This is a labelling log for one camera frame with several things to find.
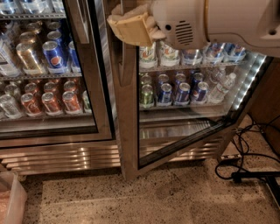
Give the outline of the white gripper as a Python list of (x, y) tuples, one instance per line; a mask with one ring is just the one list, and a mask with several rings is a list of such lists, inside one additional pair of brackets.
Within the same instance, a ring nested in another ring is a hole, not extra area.
[(208, 42), (205, 12), (206, 0), (154, 0), (126, 13), (118, 4), (107, 21), (115, 36), (128, 45), (151, 46), (164, 39), (174, 49), (202, 49)]

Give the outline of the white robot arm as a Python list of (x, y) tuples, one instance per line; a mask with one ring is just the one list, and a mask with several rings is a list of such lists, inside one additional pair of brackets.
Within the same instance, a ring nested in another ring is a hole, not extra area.
[(279, 0), (128, 0), (107, 21), (122, 42), (133, 46), (162, 40), (182, 50), (233, 43), (280, 57)]

